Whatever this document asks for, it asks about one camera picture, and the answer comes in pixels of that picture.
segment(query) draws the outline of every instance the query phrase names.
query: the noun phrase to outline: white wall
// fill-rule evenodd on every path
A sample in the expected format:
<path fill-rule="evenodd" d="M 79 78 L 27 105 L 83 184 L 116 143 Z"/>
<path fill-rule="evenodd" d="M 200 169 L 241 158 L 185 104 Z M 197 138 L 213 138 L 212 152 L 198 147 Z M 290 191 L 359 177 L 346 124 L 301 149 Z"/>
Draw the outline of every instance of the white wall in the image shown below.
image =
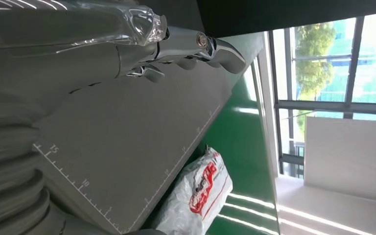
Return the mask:
<path fill-rule="evenodd" d="M 276 190 L 281 220 L 286 219 L 327 235 L 376 235 L 376 201 L 304 186 L 303 180 L 286 176 L 276 179 Z M 351 227 L 359 232 L 349 232 L 285 212 L 282 206 Z M 284 235 L 313 235 L 284 223 L 281 223 L 281 230 Z"/>
<path fill-rule="evenodd" d="M 376 200 L 376 121 L 307 117 L 305 185 Z"/>

